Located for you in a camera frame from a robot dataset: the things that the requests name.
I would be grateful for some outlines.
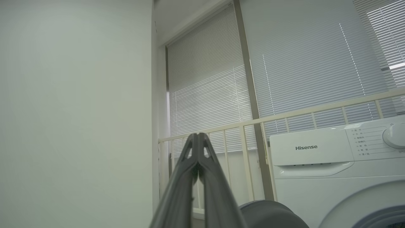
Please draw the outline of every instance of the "hisense logo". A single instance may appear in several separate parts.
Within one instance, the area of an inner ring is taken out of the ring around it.
[[[296,146],[295,150],[306,150],[306,149],[314,149],[318,148],[318,146]]]

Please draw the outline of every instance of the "washing machine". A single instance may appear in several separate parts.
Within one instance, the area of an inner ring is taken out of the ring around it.
[[[405,116],[270,137],[276,200],[310,228],[405,227]]]

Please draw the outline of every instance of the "sunlight through blinds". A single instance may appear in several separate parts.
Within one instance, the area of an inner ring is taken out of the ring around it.
[[[354,0],[389,89],[405,85],[405,0]],[[405,97],[392,99],[405,113]]]
[[[388,90],[352,0],[241,0],[241,8],[260,117]],[[395,115],[390,100],[381,105]],[[345,110],[349,123],[379,118],[374,103]],[[341,124],[341,109],[288,119],[290,132]],[[287,132],[284,119],[265,128]]]
[[[172,136],[252,119],[233,5],[168,46],[168,77]],[[253,127],[245,130],[255,149]],[[224,151],[221,132],[210,139],[216,153]],[[226,139],[228,152],[242,150],[239,129]],[[175,156],[181,149],[175,140]]]

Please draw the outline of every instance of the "white railing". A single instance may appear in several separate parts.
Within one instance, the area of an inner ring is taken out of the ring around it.
[[[252,173],[251,173],[250,163],[249,163],[249,154],[248,154],[247,143],[246,143],[246,135],[245,135],[246,126],[260,124],[261,128],[262,128],[263,137],[266,137],[266,134],[264,131],[265,122],[284,119],[285,123],[286,123],[286,127],[287,127],[287,132],[290,132],[289,127],[288,127],[287,118],[294,117],[294,116],[300,116],[300,115],[304,115],[304,114],[312,114],[312,116],[314,116],[315,112],[326,111],[326,110],[331,110],[331,109],[336,109],[336,108],[341,108],[345,123],[349,124],[348,119],[347,119],[347,114],[345,111],[345,106],[357,105],[357,104],[362,104],[362,103],[367,103],[367,102],[374,102],[375,106],[377,108],[379,118],[384,118],[382,110],[381,110],[381,106],[379,104],[379,100],[387,99],[387,98],[391,98],[391,97],[398,97],[401,95],[405,95],[405,88],[396,89],[396,90],[392,90],[392,91],[388,91],[388,92],[377,93],[377,94],[368,95],[368,96],[363,96],[363,97],[354,98],[354,99],[350,99],[350,100],[346,100],[346,101],[340,101],[340,102],[336,102],[336,103],[315,106],[315,107],[311,107],[311,108],[303,108],[300,110],[285,112],[285,113],[276,114],[273,116],[266,116],[266,117],[259,118],[259,119],[248,120],[248,121],[244,121],[244,122],[238,122],[238,123],[223,125],[223,126],[219,126],[219,127],[213,127],[213,128],[209,128],[209,129],[203,129],[201,131],[171,136],[168,138],[162,138],[162,139],[159,139],[159,145],[161,146],[164,142],[170,142],[171,147],[169,147],[169,153],[173,154],[174,140],[181,139],[182,145],[184,145],[185,139],[192,133],[203,132],[203,133],[206,133],[209,135],[210,133],[214,133],[214,132],[222,132],[223,141],[224,141],[224,149],[225,149],[225,161],[226,161],[226,167],[224,167],[223,170],[224,170],[225,175],[228,177],[228,180],[230,181],[230,178],[229,178],[230,169],[229,169],[229,160],[228,160],[228,152],[227,152],[227,146],[226,146],[227,141],[226,141],[225,131],[229,130],[229,129],[239,128],[239,133],[241,136],[241,143],[242,143],[243,162],[244,162],[244,168],[245,168],[245,174],[246,174],[246,181],[247,181],[247,185],[248,185],[247,186],[248,196],[249,196],[249,201],[253,201],[253,200],[255,200],[255,195],[254,195],[253,182],[252,182]],[[267,147],[267,143],[265,143],[265,149],[266,149],[266,154],[269,154],[269,148]],[[269,157],[268,162],[269,162],[270,174],[272,177],[271,182],[272,182],[272,186],[273,186],[273,192],[275,193],[271,159],[270,159],[270,156],[268,156],[268,157]],[[174,169],[175,168],[174,156],[171,156],[171,164],[172,164],[172,169]],[[203,209],[201,209],[199,192],[198,192],[198,209],[195,208],[194,211],[199,211],[199,212],[203,213]]]

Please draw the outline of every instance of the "white wall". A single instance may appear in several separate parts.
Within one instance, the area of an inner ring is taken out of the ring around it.
[[[149,225],[151,9],[0,1],[1,228]]]
[[[159,45],[171,42],[230,2],[231,0],[158,0],[155,10]]]
[[[166,88],[166,50],[165,46],[158,47],[157,50],[158,56],[158,122],[159,122],[159,137],[166,138],[169,136],[169,125],[168,125],[168,94]],[[168,144],[161,143],[159,144],[159,177],[160,177],[160,196],[163,196],[163,193],[166,189],[166,186],[169,182],[169,172],[168,172],[168,163],[169,163],[169,153],[168,153]]]
[[[159,190],[159,52],[157,46],[157,30],[155,24],[156,13],[152,10],[152,191],[153,191],[153,212],[159,206],[160,202],[160,190]]]

